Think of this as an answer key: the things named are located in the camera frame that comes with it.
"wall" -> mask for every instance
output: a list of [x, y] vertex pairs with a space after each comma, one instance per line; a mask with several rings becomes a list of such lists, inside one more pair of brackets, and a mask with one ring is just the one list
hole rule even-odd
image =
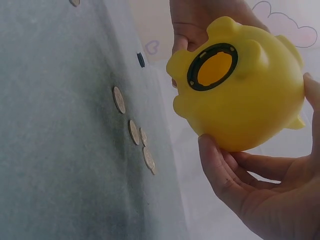
[[[186, 222], [191, 240], [260, 239], [214, 195], [200, 164], [196, 134], [188, 123], [177, 116], [172, 107], [177, 90], [166, 74], [166, 63], [171, 54], [173, 30], [169, 19], [168, 1], [139, 0], [133, 7], [142, 45], [153, 63], [160, 81], [165, 114], [174, 150], [178, 180]], [[275, 35], [287, 36], [305, 60], [305, 71], [320, 77], [320, 21], [317, 0], [259, 1], [247, 0], [255, 14]], [[250, 150], [254, 154], [299, 157], [310, 153], [312, 145], [312, 108], [306, 102], [301, 113], [306, 127], [299, 131], [285, 129], [265, 144]]]

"gray fabric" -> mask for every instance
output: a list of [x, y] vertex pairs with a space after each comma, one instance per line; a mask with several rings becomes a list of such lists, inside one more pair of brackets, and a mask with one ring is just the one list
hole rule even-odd
[[137, 60], [126, 1], [3, 1], [0, 46], [0, 239], [188, 239], [159, 86]]

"person's hand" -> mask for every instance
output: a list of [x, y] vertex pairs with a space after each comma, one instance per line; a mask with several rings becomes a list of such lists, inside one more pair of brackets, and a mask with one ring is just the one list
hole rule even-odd
[[209, 24], [223, 16], [268, 31], [244, 0], [170, 0], [170, 10], [174, 29], [172, 53], [196, 50], [208, 40]]
[[215, 194], [265, 240], [320, 240], [320, 84], [306, 73], [304, 85], [314, 109], [311, 155], [228, 153], [210, 136], [199, 138], [202, 168]]

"coin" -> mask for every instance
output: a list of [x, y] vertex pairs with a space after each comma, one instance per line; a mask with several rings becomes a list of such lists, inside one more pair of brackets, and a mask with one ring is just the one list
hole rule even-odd
[[139, 145], [140, 144], [139, 133], [134, 121], [130, 120], [128, 125], [129, 125], [129, 132], [134, 144]]
[[112, 90], [112, 93], [116, 108], [119, 110], [120, 113], [125, 114], [126, 105], [120, 89], [117, 86], [115, 86]]
[[156, 175], [156, 174], [157, 174], [156, 168], [155, 168], [155, 167], [152, 168], [152, 169], [151, 169], [151, 172], [152, 172], [153, 175]]
[[72, 4], [74, 7], [78, 7], [80, 4], [80, 0], [69, 0], [69, 2]]
[[147, 134], [141, 127], [139, 128], [139, 133], [140, 133], [141, 142], [142, 142], [143, 146], [145, 146], [145, 147], [148, 146]]
[[144, 162], [146, 164], [146, 166], [148, 167], [148, 169], [150, 169], [152, 171], [152, 173], [155, 175], [155, 162], [154, 159], [151, 155], [151, 152], [149, 151], [149, 149], [145, 146], [143, 149], [143, 158], [144, 158]]

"yellow piggy bank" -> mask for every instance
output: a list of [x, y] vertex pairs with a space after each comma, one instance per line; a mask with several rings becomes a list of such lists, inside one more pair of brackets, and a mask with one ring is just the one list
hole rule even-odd
[[173, 108], [199, 136], [238, 152], [305, 126], [303, 60], [289, 40], [226, 16], [207, 33], [204, 45], [176, 52], [166, 67], [177, 83]]

